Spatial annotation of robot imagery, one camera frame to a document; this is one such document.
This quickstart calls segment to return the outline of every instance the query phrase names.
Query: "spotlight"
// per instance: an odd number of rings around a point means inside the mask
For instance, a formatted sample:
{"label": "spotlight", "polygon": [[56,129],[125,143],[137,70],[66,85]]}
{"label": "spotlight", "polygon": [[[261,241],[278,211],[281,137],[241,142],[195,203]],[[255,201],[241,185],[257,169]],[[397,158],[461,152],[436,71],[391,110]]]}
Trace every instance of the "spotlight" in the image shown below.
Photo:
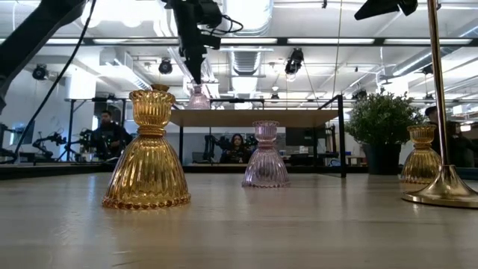
{"label": "spotlight", "polygon": [[367,0],[355,14],[356,20],[383,15],[402,10],[405,16],[417,10],[417,0]]}
{"label": "spotlight", "polygon": [[46,64],[37,64],[37,68],[35,68],[31,74],[33,78],[39,81],[46,80],[49,76],[49,72],[46,69]]}
{"label": "spotlight", "polygon": [[159,73],[163,75],[170,74],[173,71],[173,65],[171,64],[171,59],[162,58],[158,69],[159,69]]}
{"label": "spotlight", "polygon": [[273,94],[271,94],[271,95],[270,95],[270,98],[271,98],[271,99],[275,99],[275,100],[280,99],[278,93],[273,93]]}
{"label": "spotlight", "polygon": [[295,48],[292,51],[287,64],[285,65],[285,74],[286,75],[294,75],[299,71],[300,67],[302,67],[302,62],[304,61],[304,54],[302,53],[302,49]]}

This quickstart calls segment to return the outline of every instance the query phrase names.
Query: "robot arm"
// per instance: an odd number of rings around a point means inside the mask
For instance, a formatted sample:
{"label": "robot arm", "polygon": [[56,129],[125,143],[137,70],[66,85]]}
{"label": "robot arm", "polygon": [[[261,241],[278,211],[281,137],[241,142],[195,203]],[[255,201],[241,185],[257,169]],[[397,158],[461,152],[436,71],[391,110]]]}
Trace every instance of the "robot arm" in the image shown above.
{"label": "robot arm", "polygon": [[[62,26],[79,18],[89,0],[42,0],[35,11],[0,44],[0,114],[12,80]],[[205,46],[219,49],[220,38],[202,34],[197,25],[216,28],[224,15],[213,0],[161,0],[172,8],[179,36],[179,52],[194,81],[201,84]]]}
{"label": "robot arm", "polygon": [[87,0],[42,0],[28,18],[0,44],[0,114],[12,80],[50,37],[82,13]]}

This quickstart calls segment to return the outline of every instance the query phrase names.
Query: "person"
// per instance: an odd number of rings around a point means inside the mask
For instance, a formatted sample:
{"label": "person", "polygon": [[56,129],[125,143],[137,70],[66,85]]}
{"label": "person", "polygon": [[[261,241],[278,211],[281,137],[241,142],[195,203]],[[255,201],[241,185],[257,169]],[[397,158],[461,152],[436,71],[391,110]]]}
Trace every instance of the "person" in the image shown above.
{"label": "person", "polygon": [[92,136],[92,145],[99,155],[104,158],[119,157],[132,140],[133,137],[122,126],[113,122],[110,111],[102,111],[101,124]]}
{"label": "person", "polygon": [[429,107],[425,110],[425,116],[428,117],[429,123],[436,126],[435,133],[433,135],[432,149],[441,155],[440,150],[440,133],[438,131],[438,110],[436,105]]}
{"label": "person", "polygon": [[231,138],[231,149],[221,155],[221,164],[247,164],[250,151],[244,146],[244,139],[240,134],[234,134]]}
{"label": "person", "polygon": [[448,122],[447,129],[450,134],[448,150],[451,164],[456,167],[475,167],[474,153],[478,152],[478,146],[463,135],[459,123]]}

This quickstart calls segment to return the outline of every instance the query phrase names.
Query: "glass candle holder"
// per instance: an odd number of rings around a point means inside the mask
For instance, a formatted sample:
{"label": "glass candle holder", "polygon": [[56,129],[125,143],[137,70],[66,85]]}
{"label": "glass candle holder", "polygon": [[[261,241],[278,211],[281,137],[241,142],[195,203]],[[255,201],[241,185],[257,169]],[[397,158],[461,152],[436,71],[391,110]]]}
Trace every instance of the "glass candle holder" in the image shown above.
{"label": "glass candle holder", "polygon": [[102,205],[108,208],[148,209],[190,202],[182,166],[164,138],[175,97],[168,86],[129,94],[139,134],[125,149],[113,172]]}
{"label": "glass candle holder", "polygon": [[275,148],[276,121],[263,120],[253,123],[258,148],[252,154],[242,182],[243,187],[279,188],[290,182],[282,156]]}
{"label": "glass candle holder", "polygon": [[194,86],[191,98],[187,104],[187,109],[209,109],[210,103],[208,97],[202,93],[202,86]]}
{"label": "glass candle holder", "polygon": [[429,184],[437,176],[440,156],[431,147],[435,128],[431,124],[407,128],[414,149],[403,165],[402,183]]}

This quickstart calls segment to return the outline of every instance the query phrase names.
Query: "black shirt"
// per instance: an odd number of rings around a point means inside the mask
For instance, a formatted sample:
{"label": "black shirt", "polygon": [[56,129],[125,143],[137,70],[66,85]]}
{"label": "black shirt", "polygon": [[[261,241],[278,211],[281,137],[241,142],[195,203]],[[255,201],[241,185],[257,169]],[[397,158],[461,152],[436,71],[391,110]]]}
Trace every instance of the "black shirt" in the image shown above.
{"label": "black shirt", "polygon": [[[133,140],[133,137],[116,123],[101,124],[93,132],[92,144],[99,154],[118,157],[121,151]],[[112,147],[111,143],[119,141],[119,146]]]}

